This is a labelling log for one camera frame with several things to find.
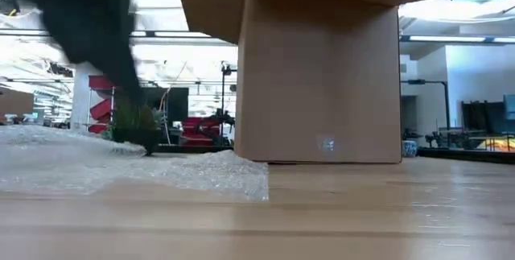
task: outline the wooden tabletop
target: wooden tabletop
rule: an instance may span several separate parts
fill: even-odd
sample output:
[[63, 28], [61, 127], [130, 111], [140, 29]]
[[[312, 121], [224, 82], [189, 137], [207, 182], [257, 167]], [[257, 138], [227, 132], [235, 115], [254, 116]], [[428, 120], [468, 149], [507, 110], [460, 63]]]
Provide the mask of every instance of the wooden tabletop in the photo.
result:
[[2, 259], [509, 259], [515, 168], [436, 159], [272, 166], [270, 202], [118, 181], [0, 193]]

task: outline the wooden table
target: wooden table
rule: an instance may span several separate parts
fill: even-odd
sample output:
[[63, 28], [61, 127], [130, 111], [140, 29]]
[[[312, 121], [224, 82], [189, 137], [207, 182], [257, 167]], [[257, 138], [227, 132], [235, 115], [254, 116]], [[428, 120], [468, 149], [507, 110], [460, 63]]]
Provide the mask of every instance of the wooden table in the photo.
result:
[[274, 166], [270, 202], [119, 181], [91, 196], [0, 193], [2, 259], [509, 259], [515, 168]]

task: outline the potted plant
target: potted plant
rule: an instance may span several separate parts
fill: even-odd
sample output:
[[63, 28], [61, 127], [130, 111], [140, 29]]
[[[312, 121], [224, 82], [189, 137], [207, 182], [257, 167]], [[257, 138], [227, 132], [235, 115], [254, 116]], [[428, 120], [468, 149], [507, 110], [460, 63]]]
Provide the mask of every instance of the potted plant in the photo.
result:
[[160, 124], [156, 121], [149, 106], [136, 106], [127, 100], [117, 100], [111, 127], [112, 138], [115, 142], [131, 142], [141, 145], [145, 147], [146, 155], [151, 155], [159, 145], [160, 128]]

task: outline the bubble wrap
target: bubble wrap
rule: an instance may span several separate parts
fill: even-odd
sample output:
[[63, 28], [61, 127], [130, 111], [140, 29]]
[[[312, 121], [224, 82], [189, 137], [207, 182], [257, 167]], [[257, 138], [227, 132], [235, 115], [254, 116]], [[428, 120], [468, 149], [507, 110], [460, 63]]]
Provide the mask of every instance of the bubble wrap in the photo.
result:
[[0, 190], [90, 194], [116, 179], [268, 200], [268, 167], [232, 151], [183, 158], [42, 126], [0, 126]]

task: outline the ceiling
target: ceiling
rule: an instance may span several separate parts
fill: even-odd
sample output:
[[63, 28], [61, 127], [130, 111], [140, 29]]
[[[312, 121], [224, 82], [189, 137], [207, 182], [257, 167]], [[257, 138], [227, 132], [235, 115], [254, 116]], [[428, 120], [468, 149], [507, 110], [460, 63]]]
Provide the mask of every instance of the ceiling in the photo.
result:
[[[400, 14], [403, 11], [406, 14], [400, 18], [401, 33], [404, 35], [487, 33], [494, 35], [502, 33], [503, 29], [515, 30], [515, 24], [511, 19], [512, 16], [515, 17], [513, 10], [493, 14], [480, 12], [480, 5], [492, 1], [501, 0], [455, 0], [449, 2], [453, 4], [444, 2], [448, 9], [446, 11], [427, 4], [408, 5], [400, 10]], [[180, 0], [133, 0], [133, 2], [138, 31], [187, 31]], [[451, 17], [455, 21], [445, 20], [446, 15], [451, 13], [449, 10], [458, 9], [457, 6], [463, 7], [463, 9], [468, 7], [467, 10], [471, 8], [476, 10], [474, 9], [476, 7], [479, 11], [478, 14], [481, 14], [479, 18], [483, 21], [481, 23], [465, 22], [456, 16]], [[485, 18], [503, 18], [505, 21], [489, 23]], [[15, 17], [0, 15], [0, 29], [5, 33], [6, 29], [43, 30], [43, 26], [39, 21], [38, 10], [23, 2], [21, 15]], [[74, 68], [67, 63], [58, 45], [46, 36], [1, 35], [0, 47], [2, 48], [0, 84], [28, 92], [36, 91], [39, 97], [50, 97], [52, 100], [62, 101], [64, 109], [71, 110], [73, 91], [71, 80], [60, 83], [32, 82], [30, 84], [2, 80], [3, 77], [31, 80], [65, 79], [61, 75], [49, 72], [51, 62]], [[419, 56], [426, 49], [431, 49], [427, 43], [403, 43], [401, 45], [401, 53], [407, 55], [418, 54]], [[237, 62], [237, 47], [219, 40], [195, 36], [183, 40], [136, 38], [133, 40], [133, 53], [138, 62], [138, 75], [142, 80], [157, 81], [162, 86], [168, 86], [171, 81], [176, 84], [189, 85], [192, 88], [191, 93], [198, 94], [197, 97], [193, 97], [192, 105], [194, 106], [191, 108], [199, 113], [211, 112], [215, 108], [216, 104], [214, 103], [219, 101], [217, 98], [221, 93], [221, 62], [225, 61], [233, 66], [236, 66]], [[236, 75], [232, 75], [228, 80], [229, 83], [234, 82]], [[194, 83], [199, 81], [204, 82], [200, 87]], [[234, 94], [229, 91], [229, 87], [226, 91], [230, 97], [233, 97]], [[234, 111], [233, 102], [229, 109]]]

